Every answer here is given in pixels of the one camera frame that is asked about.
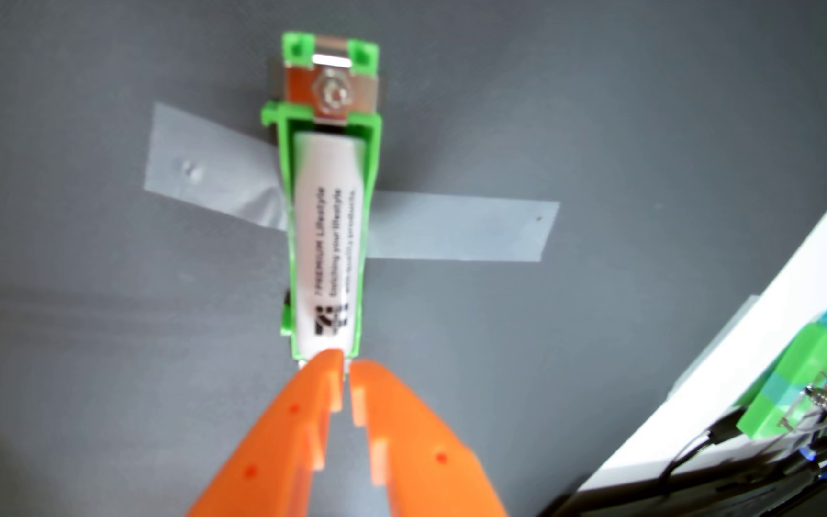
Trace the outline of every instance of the gray surface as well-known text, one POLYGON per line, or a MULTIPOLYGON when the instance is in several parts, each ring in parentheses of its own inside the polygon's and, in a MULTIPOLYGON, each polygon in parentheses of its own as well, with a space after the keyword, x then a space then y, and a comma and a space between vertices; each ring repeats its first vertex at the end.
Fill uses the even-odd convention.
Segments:
MULTIPOLYGON (((541 264, 367 268, 363 351, 512 515, 584 479, 827 207, 827 2, 0 2, 0 515, 181 515, 291 375, 281 233, 144 192, 259 135, 284 29, 382 45, 379 187, 561 202, 541 264)), ((313 515, 382 515, 331 430, 313 515)))

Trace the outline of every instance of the black cable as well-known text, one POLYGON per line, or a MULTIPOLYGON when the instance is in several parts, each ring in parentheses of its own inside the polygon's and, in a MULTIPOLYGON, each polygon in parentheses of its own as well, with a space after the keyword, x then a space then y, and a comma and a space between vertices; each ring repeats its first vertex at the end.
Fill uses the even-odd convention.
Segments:
POLYGON ((703 441, 698 443, 693 449, 682 454, 684 450, 691 446, 691 443, 688 443, 684 446, 684 449, 675 454, 675 457, 672 459, 669 464, 665 465, 665 468, 662 469, 662 473, 659 475, 659 478, 656 480, 656 489, 660 492, 665 491, 669 485, 669 477, 672 477, 672 472, 675 471, 676 468, 682 466, 683 464, 687 463, 691 460, 691 458, 697 456, 697 454, 704 449, 706 449, 710 445, 719 445, 723 441, 730 440, 739 436, 742 431, 736 427, 736 423, 739 422, 739 419, 742 418, 742 415, 745 414, 745 407, 740 407, 735 411, 732 411, 728 415, 723 418, 720 418, 716 422, 713 423, 709 428, 707 428, 706 437, 703 441))
POLYGON ((685 455, 679 457, 678 454, 675 454, 674 459, 672 459, 669 464, 665 465, 665 468, 662 469, 662 473, 659 475, 659 479, 656 481, 656 488, 661 492, 664 491, 665 488, 669 485, 669 477, 672 477, 672 472, 675 471, 676 468, 682 466, 683 464, 687 463, 691 458, 695 457, 698 452, 703 451, 710 445, 713 445, 713 442, 710 441, 709 438, 704 438, 703 441, 697 444, 694 449, 688 451, 685 455))

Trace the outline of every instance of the white cylindrical battery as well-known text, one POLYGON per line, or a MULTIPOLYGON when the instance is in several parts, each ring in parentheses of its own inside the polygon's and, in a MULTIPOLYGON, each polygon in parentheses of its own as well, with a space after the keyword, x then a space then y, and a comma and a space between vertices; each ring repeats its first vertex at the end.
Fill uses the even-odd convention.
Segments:
POLYGON ((314 132, 294 138, 296 346, 305 360, 328 348, 347 355, 356 335, 366 144, 314 132))

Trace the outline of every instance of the screw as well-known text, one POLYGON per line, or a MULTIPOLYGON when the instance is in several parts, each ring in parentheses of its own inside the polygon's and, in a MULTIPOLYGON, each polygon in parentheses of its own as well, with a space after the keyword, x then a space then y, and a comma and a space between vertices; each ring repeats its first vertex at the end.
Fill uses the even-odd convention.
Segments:
POLYGON ((346 74, 334 68, 324 68, 314 80, 313 90, 321 103, 322 112, 341 112, 353 102, 346 74))

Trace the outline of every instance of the gray tape strip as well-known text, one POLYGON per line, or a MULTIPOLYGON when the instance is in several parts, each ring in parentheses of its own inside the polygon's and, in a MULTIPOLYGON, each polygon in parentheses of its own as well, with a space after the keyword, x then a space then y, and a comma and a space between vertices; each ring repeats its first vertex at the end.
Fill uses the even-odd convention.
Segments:
POLYGON ((377 191, 367 257, 539 262, 557 202, 377 191))
MULTIPOLYGON (((155 105, 145 190, 285 230, 275 147, 155 105)), ((541 261, 558 202, 377 191, 371 259, 541 261)))
POLYGON ((278 171, 270 144, 155 105, 146 191, 285 230, 278 171))

